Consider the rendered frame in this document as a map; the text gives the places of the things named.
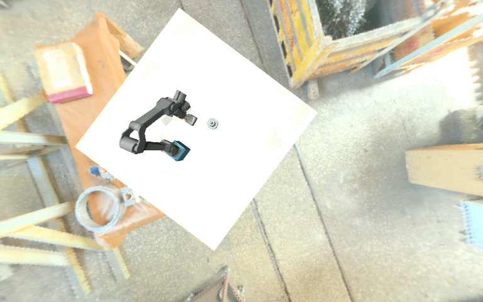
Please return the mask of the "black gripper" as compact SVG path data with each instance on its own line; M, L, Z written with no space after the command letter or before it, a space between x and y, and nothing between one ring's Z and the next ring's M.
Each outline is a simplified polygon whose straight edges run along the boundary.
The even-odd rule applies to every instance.
M190 124L191 126L194 126L194 124L197 121L197 117L196 116L191 115L190 113L189 114L185 114L184 109L182 109L182 113L179 116L176 116L176 117L178 117L178 118L180 118L182 120L185 119L185 122L188 123L188 124Z

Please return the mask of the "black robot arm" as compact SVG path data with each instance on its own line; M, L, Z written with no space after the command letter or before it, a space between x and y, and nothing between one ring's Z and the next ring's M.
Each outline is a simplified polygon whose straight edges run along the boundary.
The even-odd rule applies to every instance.
M159 99L154 108L135 121L130 122L128 128L121 134L119 147L133 154L141 154L144 150L161 150L167 155L176 157L181 152L177 145L166 139L161 142L146 142L145 131L164 115L173 118L173 116L179 116L182 109L186 114L186 111L191 108L190 103L186 101L186 97L186 94L176 90L173 99L170 97ZM130 137L130 134L134 131L137 131L138 140Z

